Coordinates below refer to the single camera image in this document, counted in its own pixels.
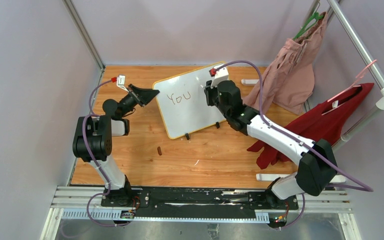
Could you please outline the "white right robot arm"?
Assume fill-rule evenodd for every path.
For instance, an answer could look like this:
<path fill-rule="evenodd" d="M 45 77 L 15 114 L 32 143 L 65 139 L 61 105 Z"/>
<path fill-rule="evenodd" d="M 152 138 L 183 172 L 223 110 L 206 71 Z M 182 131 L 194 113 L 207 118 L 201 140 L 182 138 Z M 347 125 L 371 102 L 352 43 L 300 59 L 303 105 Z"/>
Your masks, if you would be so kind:
<path fill-rule="evenodd" d="M 278 209 L 287 198 L 298 194 L 319 196 L 337 174 L 331 144 L 325 139 L 314 141 L 270 121 L 245 104 L 240 89 L 231 80 L 203 86 L 206 103 L 216 107 L 235 131 L 260 140 L 281 152 L 298 166 L 286 177 L 278 177 L 263 192 L 263 201 Z"/>

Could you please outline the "yellow framed whiteboard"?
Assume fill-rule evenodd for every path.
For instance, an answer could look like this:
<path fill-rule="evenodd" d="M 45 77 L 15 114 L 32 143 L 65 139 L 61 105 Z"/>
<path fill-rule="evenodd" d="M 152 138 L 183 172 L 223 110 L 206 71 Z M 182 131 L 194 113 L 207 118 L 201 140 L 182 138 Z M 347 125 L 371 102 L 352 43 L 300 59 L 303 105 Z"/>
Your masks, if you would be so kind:
<path fill-rule="evenodd" d="M 209 70 L 224 61 L 201 66 L 153 83 L 156 102 L 170 139 L 177 139 L 221 123 L 226 119 L 215 106 L 208 106 L 204 87 L 213 80 Z"/>

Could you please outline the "brown marker cap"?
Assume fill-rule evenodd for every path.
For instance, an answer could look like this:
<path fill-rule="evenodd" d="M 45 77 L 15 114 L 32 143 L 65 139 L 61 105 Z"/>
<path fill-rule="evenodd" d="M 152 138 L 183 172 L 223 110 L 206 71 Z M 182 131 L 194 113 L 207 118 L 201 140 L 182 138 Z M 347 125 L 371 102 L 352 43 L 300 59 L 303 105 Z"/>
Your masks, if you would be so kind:
<path fill-rule="evenodd" d="M 157 152 L 158 152 L 158 155 L 161 156 L 162 155 L 162 149 L 160 146 L 157 147 Z"/>

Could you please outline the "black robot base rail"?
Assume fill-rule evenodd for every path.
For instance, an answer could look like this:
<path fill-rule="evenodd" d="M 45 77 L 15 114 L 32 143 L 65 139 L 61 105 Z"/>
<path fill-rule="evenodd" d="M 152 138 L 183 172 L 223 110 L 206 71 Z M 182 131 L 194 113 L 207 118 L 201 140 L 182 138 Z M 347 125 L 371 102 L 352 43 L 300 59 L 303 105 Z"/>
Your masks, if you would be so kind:
<path fill-rule="evenodd" d="M 297 216 L 351 214 L 343 190 L 324 190 L 319 196 L 295 195 L 271 206 L 261 189 L 135 187 L 127 202 L 102 187 L 60 186 L 48 220 L 87 220 L 98 226 L 126 226 L 132 222 L 251 223 L 282 228 Z"/>

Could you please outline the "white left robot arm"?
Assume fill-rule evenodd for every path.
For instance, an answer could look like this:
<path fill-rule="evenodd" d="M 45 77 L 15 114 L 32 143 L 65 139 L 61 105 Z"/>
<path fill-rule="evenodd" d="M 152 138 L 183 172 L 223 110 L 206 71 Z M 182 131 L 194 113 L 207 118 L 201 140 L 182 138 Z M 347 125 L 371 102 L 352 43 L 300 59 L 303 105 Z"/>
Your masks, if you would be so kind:
<path fill-rule="evenodd" d="M 140 197 L 134 193 L 128 177 L 119 169 L 112 155 L 113 137 L 127 136 L 130 132 L 127 116 L 134 113 L 137 106 L 149 104 L 159 93 L 157 89 L 130 84 L 121 100 L 107 99 L 103 102 L 103 115 L 89 114 L 78 118 L 72 143 L 73 154 L 90 164 L 102 178 L 103 206 L 140 206 Z"/>

